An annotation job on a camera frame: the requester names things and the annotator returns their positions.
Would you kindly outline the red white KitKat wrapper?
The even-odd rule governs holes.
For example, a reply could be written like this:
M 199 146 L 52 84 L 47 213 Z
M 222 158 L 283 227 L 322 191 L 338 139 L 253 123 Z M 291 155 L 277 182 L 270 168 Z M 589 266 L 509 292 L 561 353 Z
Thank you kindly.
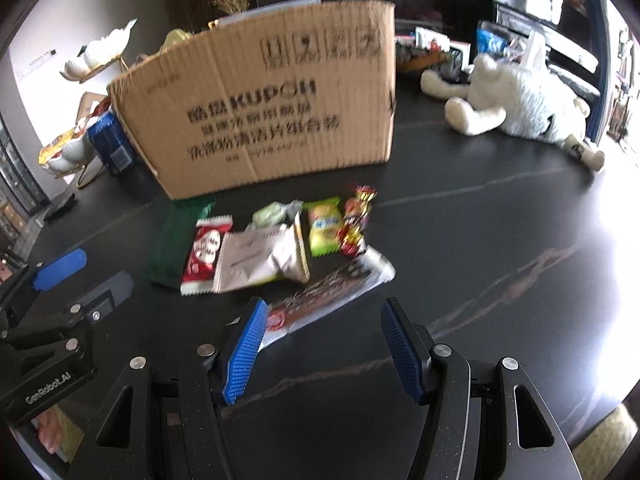
M 195 225 L 195 234 L 184 267 L 180 294 L 192 296 L 214 291 L 216 265 L 224 234 L 231 231 L 231 214 L 200 219 Z

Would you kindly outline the pale green candy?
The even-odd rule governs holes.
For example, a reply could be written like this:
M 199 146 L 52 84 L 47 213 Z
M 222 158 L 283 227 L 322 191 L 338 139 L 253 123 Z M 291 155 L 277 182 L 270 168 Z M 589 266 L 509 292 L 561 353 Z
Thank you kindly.
M 302 211 L 303 204 L 301 200 L 292 200 L 286 204 L 272 202 L 263 206 L 254 212 L 252 222 L 247 226 L 247 229 L 250 231 L 280 226 L 280 224 L 291 224 Z

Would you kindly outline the red gold candy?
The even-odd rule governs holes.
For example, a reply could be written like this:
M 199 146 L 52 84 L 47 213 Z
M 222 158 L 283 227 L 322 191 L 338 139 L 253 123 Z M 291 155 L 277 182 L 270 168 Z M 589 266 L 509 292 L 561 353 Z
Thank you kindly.
M 338 232 L 340 252 L 345 256 L 357 257 L 366 250 L 364 231 L 367 229 L 372 200 L 378 195 L 369 185 L 358 185 L 354 196 L 344 205 L 343 227 Z

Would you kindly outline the dark green snack packet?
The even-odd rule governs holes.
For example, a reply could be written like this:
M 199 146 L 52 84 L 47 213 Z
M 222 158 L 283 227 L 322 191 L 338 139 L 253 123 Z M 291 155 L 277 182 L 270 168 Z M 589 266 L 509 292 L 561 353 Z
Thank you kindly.
M 145 277 L 153 285 L 179 289 L 189 258 L 196 222 L 213 215 L 214 196 L 176 200 L 152 247 Z

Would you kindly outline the blue soda can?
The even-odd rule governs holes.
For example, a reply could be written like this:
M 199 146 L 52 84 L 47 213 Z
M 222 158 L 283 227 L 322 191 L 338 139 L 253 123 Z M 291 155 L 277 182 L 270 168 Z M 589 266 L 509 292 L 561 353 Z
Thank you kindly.
M 117 116 L 110 110 L 102 114 L 86 131 L 88 140 L 112 176 L 127 171 L 136 155 Z

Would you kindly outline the beige foil snack packet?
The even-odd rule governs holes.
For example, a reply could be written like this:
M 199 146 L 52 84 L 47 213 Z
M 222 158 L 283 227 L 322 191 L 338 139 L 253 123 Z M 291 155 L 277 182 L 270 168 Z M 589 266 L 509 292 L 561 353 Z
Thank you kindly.
M 215 294 L 277 280 L 310 280 L 300 214 L 290 224 L 228 233 L 222 238 L 214 276 Z

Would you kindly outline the long dark chocolate bar wrapper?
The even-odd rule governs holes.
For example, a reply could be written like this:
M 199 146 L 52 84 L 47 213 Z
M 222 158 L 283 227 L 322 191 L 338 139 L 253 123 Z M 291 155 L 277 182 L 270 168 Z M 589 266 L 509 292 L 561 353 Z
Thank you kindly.
M 393 281 L 395 267 L 374 247 L 311 284 L 269 306 L 259 350 L 324 318 L 378 286 Z

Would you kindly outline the yellow green candy packet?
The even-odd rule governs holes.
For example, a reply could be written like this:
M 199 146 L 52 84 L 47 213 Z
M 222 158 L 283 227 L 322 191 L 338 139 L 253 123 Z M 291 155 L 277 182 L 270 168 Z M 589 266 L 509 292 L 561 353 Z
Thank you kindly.
M 313 257 L 321 257 L 340 250 L 341 232 L 344 226 L 337 196 L 303 203 L 308 214 L 309 249 Z

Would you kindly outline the green mountain-shaped ornament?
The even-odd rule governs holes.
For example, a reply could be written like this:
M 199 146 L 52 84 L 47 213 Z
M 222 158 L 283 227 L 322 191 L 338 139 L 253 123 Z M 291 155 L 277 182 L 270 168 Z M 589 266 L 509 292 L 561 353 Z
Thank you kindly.
M 192 34 L 190 32 L 186 32 L 181 28 L 171 29 L 160 46 L 160 52 L 165 52 L 172 47 L 178 46 L 178 44 L 183 44 L 191 38 Z

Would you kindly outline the brown cardboard box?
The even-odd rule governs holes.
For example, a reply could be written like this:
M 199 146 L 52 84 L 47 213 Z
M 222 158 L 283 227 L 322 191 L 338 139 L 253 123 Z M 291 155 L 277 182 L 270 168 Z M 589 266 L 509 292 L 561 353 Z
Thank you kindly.
M 395 8 L 289 6 L 201 32 L 108 87 L 172 200 L 387 162 L 396 110 Z

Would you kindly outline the white plush sheep toy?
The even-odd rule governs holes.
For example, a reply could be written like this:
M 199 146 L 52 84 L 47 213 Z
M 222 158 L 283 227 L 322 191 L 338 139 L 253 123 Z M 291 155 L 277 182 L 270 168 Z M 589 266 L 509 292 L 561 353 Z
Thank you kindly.
M 426 70 L 421 90 L 445 102 L 446 122 L 464 136 L 498 129 L 562 148 L 593 172 L 604 167 L 605 154 L 586 142 L 590 106 L 546 68 L 499 63 L 483 53 L 467 84 L 450 84 Z

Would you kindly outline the patterned storage basket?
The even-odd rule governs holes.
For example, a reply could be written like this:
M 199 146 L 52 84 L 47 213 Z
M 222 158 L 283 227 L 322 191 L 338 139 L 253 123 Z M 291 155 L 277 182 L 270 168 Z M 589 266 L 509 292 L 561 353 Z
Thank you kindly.
M 465 82 L 470 73 L 471 45 L 450 39 L 421 22 L 395 21 L 396 70 L 419 77 L 434 70 L 448 82 Z

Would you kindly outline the blue snack bag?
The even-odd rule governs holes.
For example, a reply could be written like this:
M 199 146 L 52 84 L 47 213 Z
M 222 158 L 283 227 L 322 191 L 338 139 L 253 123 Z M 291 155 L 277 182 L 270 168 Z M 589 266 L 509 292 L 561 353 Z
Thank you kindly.
M 503 58 L 508 47 L 509 41 L 494 32 L 481 28 L 476 30 L 477 54 L 487 54 L 492 58 Z

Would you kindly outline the clear plastic zip bag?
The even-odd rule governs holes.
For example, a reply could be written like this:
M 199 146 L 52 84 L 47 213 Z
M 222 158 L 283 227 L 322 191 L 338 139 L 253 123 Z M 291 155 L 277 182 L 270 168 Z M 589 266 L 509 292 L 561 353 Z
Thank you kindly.
M 210 29 L 222 27 L 230 24 L 234 24 L 247 18 L 254 18 L 254 16 L 276 12 L 280 10 L 299 8 L 300 6 L 310 6 L 311 4 L 322 3 L 322 0 L 288 0 L 278 3 L 268 4 L 268 6 L 260 6 L 259 8 L 250 9 L 240 13 L 224 16 L 223 18 L 216 18 L 208 23 Z

